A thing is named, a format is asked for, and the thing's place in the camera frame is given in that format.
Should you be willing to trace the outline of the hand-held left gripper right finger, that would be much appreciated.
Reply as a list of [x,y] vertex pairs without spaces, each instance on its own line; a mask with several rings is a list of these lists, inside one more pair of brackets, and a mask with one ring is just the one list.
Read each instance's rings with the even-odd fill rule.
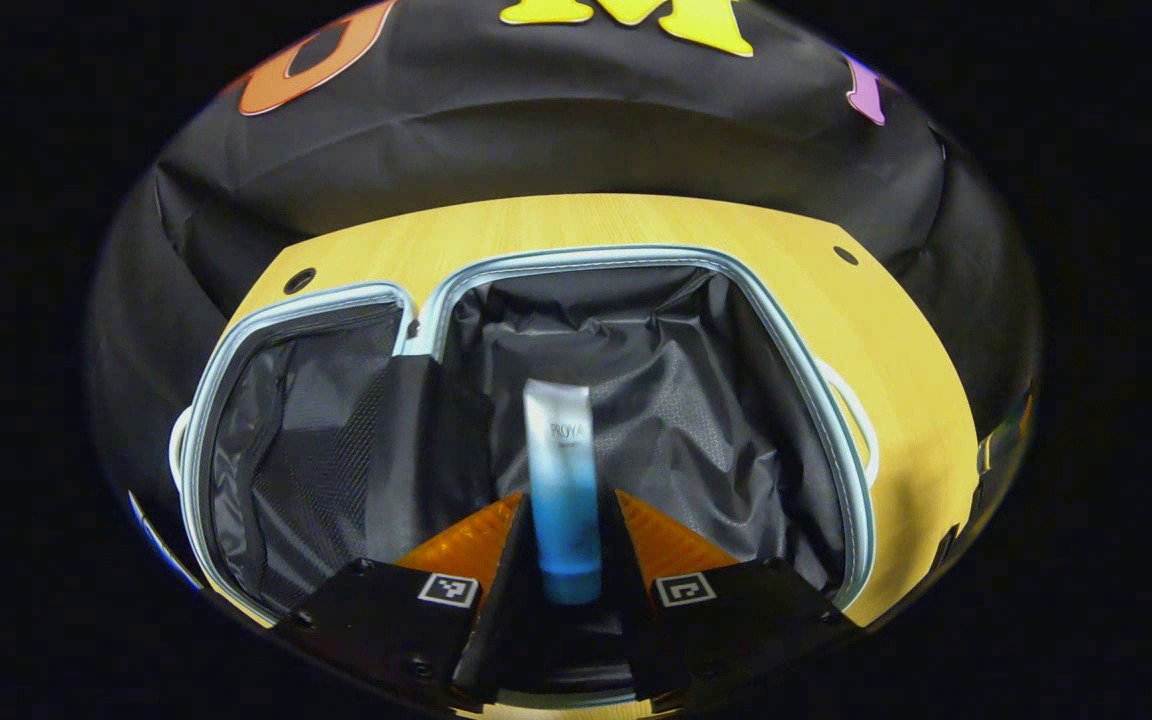
[[602,541],[641,700],[749,700],[858,638],[787,560],[738,561],[620,488],[602,493]]

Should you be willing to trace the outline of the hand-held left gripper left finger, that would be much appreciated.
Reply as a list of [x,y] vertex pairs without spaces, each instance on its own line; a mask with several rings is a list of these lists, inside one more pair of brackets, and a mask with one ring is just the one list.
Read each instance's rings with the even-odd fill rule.
[[276,638],[391,700],[483,707],[538,600],[535,560],[529,497],[515,493],[396,562],[348,562],[279,621]]

